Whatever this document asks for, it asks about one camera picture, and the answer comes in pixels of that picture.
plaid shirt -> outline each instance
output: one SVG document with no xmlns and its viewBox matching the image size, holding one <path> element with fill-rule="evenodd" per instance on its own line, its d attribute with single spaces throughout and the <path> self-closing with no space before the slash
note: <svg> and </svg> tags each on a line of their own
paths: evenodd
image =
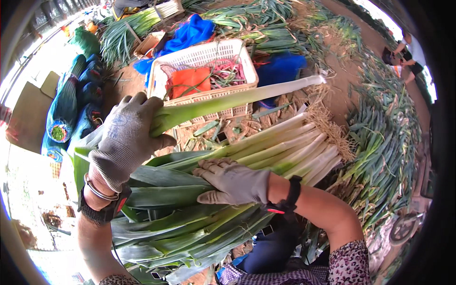
<svg viewBox="0 0 456 285">
<path fill-rule="evenodd" d="M 327 285 L 362 284 L 369 285 L 368 249 L 364 240 L 349 242 L 332 252 L 329 267 L 293 266 L 282 273 L 247 274 L 232 264 L 225 266 L 220 283 L 223 285 Z"/>
</svg>

dirt ground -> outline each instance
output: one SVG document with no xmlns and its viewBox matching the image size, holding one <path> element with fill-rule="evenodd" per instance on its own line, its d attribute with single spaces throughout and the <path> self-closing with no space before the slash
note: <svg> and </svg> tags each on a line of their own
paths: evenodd
<svg viewBox="0 0 456 285">
<path fill-rule="evenodd" d="M 351 18 L 360 28 L 361 28 L 361 37 L 363 42 L 379 57 L 381 57 L 383 48 L 386 46 L 386 41 L 381 37 L 381 35 L 372 29 L 367 23 L 362 21 L 358 16 L 356 16 L 353 12 L 348 10 L 346 7 L 342 6 L 336 1 L 333 0 L 320 0 L 321 3 L 326 6 L 329 10 L 331 10 L 335 14 L 347 16 Z M 245 4 L 249 3 L 251 0 L 226 0 L 223 3 L 216 3 L 211 6 L 211 8 L 219 8 L 223 6 L 229 5 L 237 5 L 237 4 Z M 348 83 L 352 83 L 358 85 L 358 66 L 362 63 L 356 60 L 345 61 L 343 65 L 340 64 L 336 56 L 328 55 L 325 58 L 326 63 L 331 67 L 331 69 L 336 73 L 333 78 L 328 79 L 328 85 L 330 87 L 330 92 L 324 98 L 323 103 L 324 105 L 330 110 L 331 114 L 333 115 L 332 120 L 338 125 L 346 125 L 345 115 L 348 112 L 348 109 L 351 107 L 352 101 L 354 104 L 358 103 L 358 95 L 353 92 L 352 97 L 348 97 Z M 114 82 L 117 77 L 121 74 L 120 80 L 117 82 L 115 86 Z M 409 74 L 409 71 L 406 70 L 403 73 L 403 78 L 406 78 Z M 105 104 L 104 104 L 104 111 L 106 113 L 114 106 L 118 104 L 118 102 L 126 95 L 134 95 L 139 91 L 145 91 L 145 77 L 143 75 L 138 74 L 132 67 L 132 64 L 129 66 L 119 70 L 113 76 L 113 79 L 108 80 L 106 84 L 106 88 L 104 90 L 105 93 Z M 421 128 L 423 132 L 429 130 L 429 120 L 430 114 L 427 109 L 426 103 L 416 85 L 413 81 L 407 86 L 407 91 L 409 92 L 410 97 L 415 102 L 415 108 L 420 120 Z M 227 133 L 227 137 L 230 140 L 238 140 L 242 136 L 249 136 L 257 132 L 259 128 L 267 127 L 277 120 L 285 119 L 288 116 L 293 115 L 297 108 L 299 108 L 304 102 L 301 101 L 300 96 L 301 93 L 282 95 L 278 106 L 293 101 L 295 105 L 291 105 L 279 112 L 279 114 L 264 116 L 260 118 L 261 125 L 253 121 L 250 116 L 247 117 L 239 117 L 233 118 L 223 122 L 223 128 Z M 192 134 L 195 130 L 201 128 L 203 125 L 192 126 L 189 128 L 180 128 L 177 129 L 178 134 L 178 143 L 181 145 L 181 149 L 183 150 L 184 145 L 189 137 L 192 137 Z M 234 134 L 233 128 L 240 127 L 241 133 Z M 210 138 L 214 133 L 214 129 L 207 132 L 204 137 Z M 155 155 L 163 155 L 172 151 L 172 148 L 169 147 L 164 149 L 160 152 L 157 152 Z M 203 285 L 205 280 L 207 269 L 203 272 L 193 276 L 186 282 L 183 282 L 184 285 L 192 284 L 192 285 Z"/>
</svg>

gray work glove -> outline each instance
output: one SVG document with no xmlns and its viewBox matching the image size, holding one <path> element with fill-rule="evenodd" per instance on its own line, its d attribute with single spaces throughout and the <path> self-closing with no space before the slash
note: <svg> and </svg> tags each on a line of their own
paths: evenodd
<svg viewBox="0 0 456 285">
<path fill-rule="evenodd" d="M 163 107 L 158 97 L 147 98 L 144 92 L 125 96 L 104 122 L 104 132 L 98 150 L 89 153 L 95 167 L 114 192 L 121 192 L 136 168 L 150 159 L 156 150 L 176 145 L 176 140 L 161 134 L 149 137 L 155 112 Z"/>
<path fill-rule="evenodd" d="M 219 191 L 208 191 L 198 196 L 202 204 L 240 205 L 250 202 L 267 204 L 270 171 L 251 170 L 230 158 L 201 160 L 193 174 L 204 178 Z"/>
</svg>

dark pants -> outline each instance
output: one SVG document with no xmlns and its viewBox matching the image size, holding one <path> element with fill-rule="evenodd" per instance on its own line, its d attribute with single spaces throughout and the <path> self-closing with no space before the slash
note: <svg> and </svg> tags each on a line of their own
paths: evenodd
<svg viewBox="0 0 456 285">
<path fill-rule="evenodd" d="M 295 224 L 287 224 L 266 236 L 259 234 L 256 245 L 236 267 L 249 274 L 278 273 L 285 267 L 299 244 Z M 328 266 L 329 249 L 312 262 L 311 266 Z"/>
<path fill-rule="evenodd" d="M 113 10 L 116 18 L 120 18 L 125 8 L 143 7 L 151 0 L 116 0 L 113 4 Z"/>
</svg>

worker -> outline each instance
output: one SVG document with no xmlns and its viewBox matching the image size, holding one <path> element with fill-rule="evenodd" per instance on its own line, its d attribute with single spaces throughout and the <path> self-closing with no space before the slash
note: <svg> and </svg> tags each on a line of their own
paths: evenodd
<svg viewBox="0 0 456 285">
<path fill-rule="evenodd" d="M 162 106 L 159 98 L 148 99 L 143 92 L 124 97 L 107 117 L 98 149 L 88 155 L 91 162 L 80 193 L 77 239 L 96 284 L 140 284 L 111 253 L 110 220 L 126 200 L 124 193 L 130 190 L 126 185 L 130 174 L 156 150 L 176 144 L 166 134 L 149 137 L 154 115 Z M 292 251 L 284 244 L 288 242 L 288 248 L 291 245 L 294 249 L 297 237 L 280 231 L 270 233 L 264 237 L 262 250 L 257 244 L 240 264 L 224 267 L 221 284 L 371 283 L 363 231 L 358 216 L 348 204 L 328 192 L 301 185 L 296 176 L 287 180 L 269 170 L 251 170 L 229 158 L 203 160 L 198 165 L 193 174 L 218 189 L 201 194 L 198 202 L 231 205 L 254 202 L 276 212 L 294 211 L 325 230 L 329 239 L 330 253 L 327 252 L 326 260 L 318 258 L 315 261 L 318 266 L 295 263 L 291 268 L 288 259 Z"/>
<path fill-rule="evenodd" d="M 409 32 L 402 31 L 402 36 L 403 39 L 396 50 L 393 52 L 393 56 L 401 52 L 404 49 L 405 45 L 407 45 L 407 49 L 412 54 L 411 59 L 401 63 L 402 67 L 407 65 L 410 66 L 411 72 L 405 80 L 405 85 L 407 85 L 412 82 L 413 79 L 415 79 L 416 75 L 423 71 L 423 67 L 426 65 L 426 59 L 420 43 L 413 35 L 411 35 Z"/>
<path fill-rule="evenodd" d="M 118 21 L 126 15 L 146 9 L 149 7 L 150 2 L 151 0 L 115 0 L 113 4 L 114 19 Z"/>
</svg>

